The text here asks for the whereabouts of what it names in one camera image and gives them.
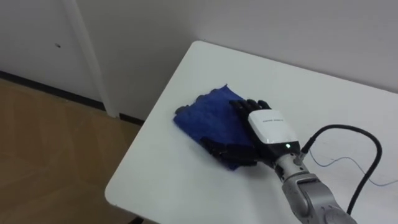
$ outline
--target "white wall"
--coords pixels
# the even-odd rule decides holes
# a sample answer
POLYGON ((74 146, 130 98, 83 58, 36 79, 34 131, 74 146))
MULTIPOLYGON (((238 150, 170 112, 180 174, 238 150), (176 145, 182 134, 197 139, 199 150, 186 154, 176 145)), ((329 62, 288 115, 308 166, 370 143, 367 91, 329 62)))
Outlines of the white wall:
POLYGON ((138 118, 198 39, 398 92, 396 0, 78 3, 111 101, 138 118))
POLYGON ((61 0, 2 0, 0 29, 0 70, 101 101, 61 0))

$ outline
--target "robot finger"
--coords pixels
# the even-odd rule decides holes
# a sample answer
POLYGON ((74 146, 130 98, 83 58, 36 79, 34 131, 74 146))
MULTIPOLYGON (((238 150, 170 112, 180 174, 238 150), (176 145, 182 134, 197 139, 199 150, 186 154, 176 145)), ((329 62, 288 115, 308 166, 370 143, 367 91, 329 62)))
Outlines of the robot finger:
POLYGON ((225 159, 220 159, 222 162, 226 162, 228 164, 233 163, 237 164, 239 166, 244 166, 244 167, 250 167, 250 166, 256 166, 257 161, 242 161, 242 160, 225 160, 225 159))
POLYGON ((201 138, 200 143, 206 151, 214 157, 219 157, 222 153, 226 152, 224 144, 213 141, 209 138, 201 138))
POLYGON ((271 110, 271 107, 269 107, 268 103, 266 103, 264 100, 259 100, 259 105, 262 109, 271 110))
POLYGON ((254 110, 261 110, 260 105, 257 104, 257 102, 255 102, 252 99, 248 99, 247 102, 250 104, 250 106, 254 109, 254 110))
POLYGON ((240 100, 239 103, 246 109, 248 114, 254 111, 254 108, 246 100, 240 100))
POLYGON ((236 114, 241 118, 241 120, 245 120, 249 116, 249 112, 247 109, 240 103, 239 100, 231 100, 229 101, 230 105, 234 108, 236 114))

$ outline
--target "black cable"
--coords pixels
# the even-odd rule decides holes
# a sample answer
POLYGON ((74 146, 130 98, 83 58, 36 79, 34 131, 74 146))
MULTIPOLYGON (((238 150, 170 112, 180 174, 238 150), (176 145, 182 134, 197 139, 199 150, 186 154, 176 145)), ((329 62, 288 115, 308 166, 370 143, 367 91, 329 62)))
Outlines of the black cable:
POLYGON ((362 188, 364 187, 364 185, 366 184, 366 182, 369 180, 370 176, 372 175, 373 171, 376 169, 377 165, 379 165, 379 162, 381 160, 381 155, 382 155, 382 147, 381 144, 379 142, 379 140, 377 140, 376 137, 374 137, 371 133, 361 129, 361 128, 357 128, 354 126, 350 126, 350 125, 343 125, 343 124, 331 124, 328 126, 325 126, 321 129, 319 129, 319 131, 317 131, 309 140, 308 142, 304 145, 304 147, 301 150, 301 153, 307 154, 311 148, 311 146, 313 145, 313 143, 315 142, 315 140, 317 139, 317 137, 324 131, 329 130, 329 129, 333 129, 333 128, 338 128, 338 129, 347 129, 350 131, 355 131, 357 133, 361 133, 365 136, 367 136, 368 138, 370 138, 374 144, 376 145, 376 157, 374 158, 374 161, 372 163, 372 165, 369 167, 369 170, 365 173, 365 175, 363 176, 362 180, 360 181, 359 185, 357 186, 353 197, 351 198, 351 201, 349 202, 348 205, 348 209, 347 209, 347 213, 348 215, 351 214, 351 212, 353 211, 354 205, 356 200, 358 199, 359 194, 362 191, 362 188))

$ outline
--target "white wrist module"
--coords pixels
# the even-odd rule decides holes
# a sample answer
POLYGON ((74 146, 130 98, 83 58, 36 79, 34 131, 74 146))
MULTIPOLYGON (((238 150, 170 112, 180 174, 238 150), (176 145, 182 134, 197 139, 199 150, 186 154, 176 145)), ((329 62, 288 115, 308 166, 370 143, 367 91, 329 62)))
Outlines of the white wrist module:
POLYGON ((249 123, 264 144, 298 141, 293 129, 277 110, 257 110, 249 114, 249 123))

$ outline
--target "thin wire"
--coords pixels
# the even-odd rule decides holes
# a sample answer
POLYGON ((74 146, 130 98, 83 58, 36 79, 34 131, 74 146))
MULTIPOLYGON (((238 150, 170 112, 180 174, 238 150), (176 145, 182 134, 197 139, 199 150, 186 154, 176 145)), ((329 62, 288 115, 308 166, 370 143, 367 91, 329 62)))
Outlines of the thin wire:
POLYGON ((346 129, 346 130, 350 130, 350 131, 355 131, 359 134, 363 134, 366 137, 368 137, 370 140, 372 140, 372 142, 374 143, 374 145, 376 147, 376 156, 374 157, 374 160, 373 160, 371 166, 369 167, 368 171, 365 173, 365 175, 363 175, 361 181, 359 182, 358 186, 355 189, 355 192, 354 192, 351 200, 349 201, 348 208, 347 208, 347 214, 350 215, 351 212, 353 211, 353 208, 355 206, 355 203, 356 203, 359 195, 361 194, 363 187, 365 186, 366 182, 369 180, 370 176, 372 176, 374 170, 376 170, 377 166, 380 163, 381 157, 383 155, 383 148, 380 144, 380 141, 376 137, 374 137, 373 134, 371 134, 361 128, 357 128, 357 127, 354 127, 351 125, 345 125, 345 124, 331 124, 331 125, 326 125, 325 127, 319 129, 312 137, 310 137, 310 139, 307 141, 307 143, 305 143, 304 147, 301 148, 301 153, 303 155, 307 154, 309 152, 311 146, 313 145, 313 143, 317 140, 317 137, 319 137, 319 135, 321 135, 323 132, 325 132, 329 129, 346 129))
MULTIPOLYGON (((363 170, 363 168, 362 168, 353 158, 351 158, 351 157, 348 157, 348 156, 340 157, 340 158, 338 158, 338 159, 333 159, 333 161, 331 161, 331 162, 328 163, 328 164, 320 164, 320 163, 314 158, 314 156, 313 156, 313 154, 312 154, 312 150, 310 150, 310 155, 311 155, 312 159, 314 160, 314 162, 315 162, 318 166, 320 166, 320 167, 328 167, 328 166, 330 166, 330 165, 334 164, 335 162, 338 162, 338 161, 340 161, 340 160, 342 160, 342 159, 349 159, 349 160, 353 161, 353 162, 356 164, 356 166, 362 171, 363 174, 365 174, 365 171, 363 170)), ((398 183, 398 180, 394 180, 394 181, 391 181, 391 182, 388 182, 388 183, 385 183, 385 184, 378 184, 378 183, 372 181, 371 179, 369 179, 368 181, 370 181, 370 183, 372 183, 372 184, 374 184, 374 185, 376 185, 376 186, 378 186, 378 187, 385 187, 385 186, 388 186, 388 185, 391 185, 391 184, 398 183)))

